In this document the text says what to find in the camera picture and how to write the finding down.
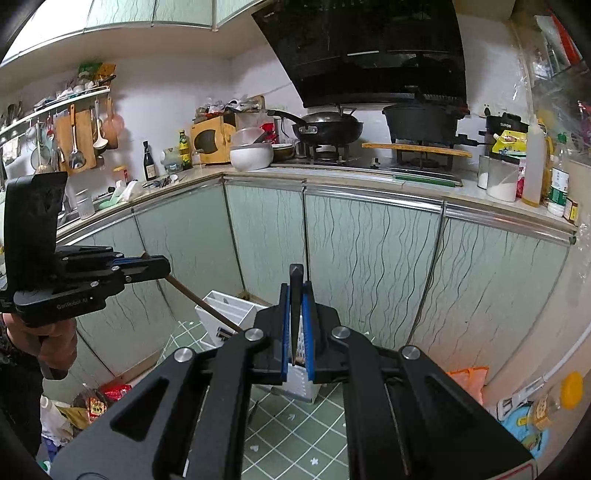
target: white wall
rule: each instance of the white wall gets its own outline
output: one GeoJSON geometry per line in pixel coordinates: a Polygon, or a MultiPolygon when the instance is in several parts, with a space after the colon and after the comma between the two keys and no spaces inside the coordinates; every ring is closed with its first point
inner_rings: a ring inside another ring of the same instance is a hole
{"type": "MultiPolygon", "coordinates": [[[[195,109],[208,98],[227,99],[232,93],[229,60],[198,55],[159,55],[111,60],[117,64],[117,78],[112,83],[115,110],[125,120],[125,131],[119,137],[119,148],[107,150],[104,170],[87,170],[73,175],[68,192],[90,189],[96,195],[113,185],[112,169],[126,165],[131,178],[144,178],[143,141],[148,140],[159,174],[164,174],[160,152],[178,144],[178,131],[189,129],[195,109]]],[[[24,108],[55,92],[75,71],[39,80],[20,91],[0,99],[5,106],[22,99],[24,108]]],[[[101,117],[106,116],[105,101],[100,104],[101,117]]],[[[33,173],[30,154],[33,145],[21,140],[22,154],[7,167],[14,178],[33,173]]]]}
{"type": "MultiPolygon", "coordinates": [[[[509,111],[521,115],[527,121],[527,84],[522,81],[517,43],[507,24],[484,18],[458,15],[466,61],[467,101],[472,115],[458,123],[458,133],[483,141],[479,130],[485,129],[483,115],[485,104],[491,111],[509,111]]],[[[305,115],[302,101],[269,45],[254,48],[232,60],[235,95],[263,94],[267,108],[286,109],[296,115],[305,115]]],[[[355,116],[364,123],[363,134],[353,145],[353,155],[364,157],[390,157],[389,150],[362,149],[362,142],[390,143],[390,134],[384,105],[355,105],[355,116]]],[[[285,129],[293,137],[291,126],[285,129]]],[[[482,147],[463,147],[472,151],[468,165],[456,160],[459,167],[469,165],[476,169],[482,147]]]]}

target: cabinet door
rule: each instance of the cabinet door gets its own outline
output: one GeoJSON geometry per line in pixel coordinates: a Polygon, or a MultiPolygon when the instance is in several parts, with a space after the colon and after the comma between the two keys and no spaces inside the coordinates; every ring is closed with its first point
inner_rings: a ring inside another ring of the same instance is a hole
{"type": "Polygon", "coordinates": [[[289,266],[304,261],[302,193],[227,185],[228,204],[246,290],[276,304],[289,266]]]}
{"type": "MultiPolygon", "coordinates": [[[[203,298],[211,290],[242,292],[221,185],[196,188],[136,214],[146,250],[165,255],[173,275],[203,298]]],[[[160,284],[174,317],[197,321],[195,305],[168,282],[160,284]]]]}
{"type": "MultiPolygon", "coordinates": [[[[77,245],[111,246],[126,257],[144,247],[133,218],[108,226],[77,245]]],[[[176,321],[155,281],[127,285],[107,307],[78,319],[78,330],[115,375],[163,348],[176,321]]]]}
{"type": "Polygon", "coordinates": [[[5,60],[43,42],[83,30],[91,4],[92,0],[45,0],[22,28],[5,60]]]}
{"type": "Polygon", "coordinates": [[[151,22],[155,0],[94,0],[87,28],[127,22],[151,22]]]}
{"type": "Polygon", "coordinates": [[[436,244],[439,215],[305,195],[317,302],[375,344],[406,344],[436,244]]]}
{"type": "Polygon", "coordinates": [[[115,378],[80,337],[77,350],[78,357],[64,380],[43,380],[43,394],[47,398],[72,403],[78,393],[84,390],[83,384],[97,388],[115,378]]]}
{"type": "Polygon", "coordinates": [[[567,247],[447,220],[412,343],[446,371],[489,367],[490,380],[527,336],[567,247]]]}
{"type": "Polygon", "coordinates": [[[158,0],[155,21],[212,26],[212,0],[158,0]]]}

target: pan handle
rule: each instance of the pan handle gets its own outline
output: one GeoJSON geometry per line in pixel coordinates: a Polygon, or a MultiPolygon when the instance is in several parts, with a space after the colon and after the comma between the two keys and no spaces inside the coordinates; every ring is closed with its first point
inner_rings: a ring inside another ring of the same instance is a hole
{"type": "Polygon", "coordinates": [[[278,116],[280,118],[287,118],[291,120],[297,125],[301,125],[305,127],[307,125],[305,120],[302,120],[300,117],[293,115],[292,113],[282,112],[281,110],[267,110],[267,115],[269,116],[278,116]]]}

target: cutting board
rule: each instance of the cutting board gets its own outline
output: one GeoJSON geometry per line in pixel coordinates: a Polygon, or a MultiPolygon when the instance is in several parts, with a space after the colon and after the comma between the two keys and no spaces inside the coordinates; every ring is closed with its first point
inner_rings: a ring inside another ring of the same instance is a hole
{"type": "Polygon", "coordinates": [[[70,125],[70,117],[62,116],[55,121],[57,145],[63,150],[65,163],[60,163],[61,171],[68,172],[68,175],[74,175],[96,165],[95,148],[92,140],[92,117],[90,110],[84,110],[76,113],[76,143],[78,150],[82,152],[86,163],[80,167],[72,170],[68,163],[70,154],[74,149],[72,142],[72,126],[70,125]]]}

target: range hood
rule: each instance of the range hood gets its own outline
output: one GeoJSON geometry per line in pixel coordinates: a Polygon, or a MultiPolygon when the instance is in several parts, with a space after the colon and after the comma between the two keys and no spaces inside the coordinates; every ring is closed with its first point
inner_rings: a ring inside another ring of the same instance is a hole
{"type": "Polygon", "coordinates": [[[452,0],[278,0],[252,17],[306,108],[416,93],[466,105],[452,0]]]}

